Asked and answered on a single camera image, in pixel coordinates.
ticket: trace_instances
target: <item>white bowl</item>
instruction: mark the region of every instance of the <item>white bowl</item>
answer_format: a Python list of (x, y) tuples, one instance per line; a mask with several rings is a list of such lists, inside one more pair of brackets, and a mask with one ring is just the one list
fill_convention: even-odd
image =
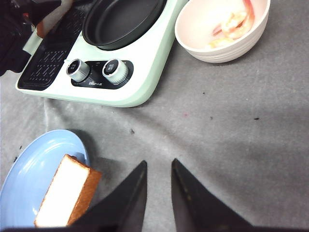
[(251, 0), (254, 9), (254, 23), (251, 30), (227, 46), (213, 49), (205, 46), (222, 33), (213, 36), (212, 30), (229, 12), (244, 10), (242, 0), (190, 0), (178, 15), (175, 24), (177, 41), (195, 58), (222, 63), (234, 60), (248, 52), (262, 36), (270, 7), (270, 0)]

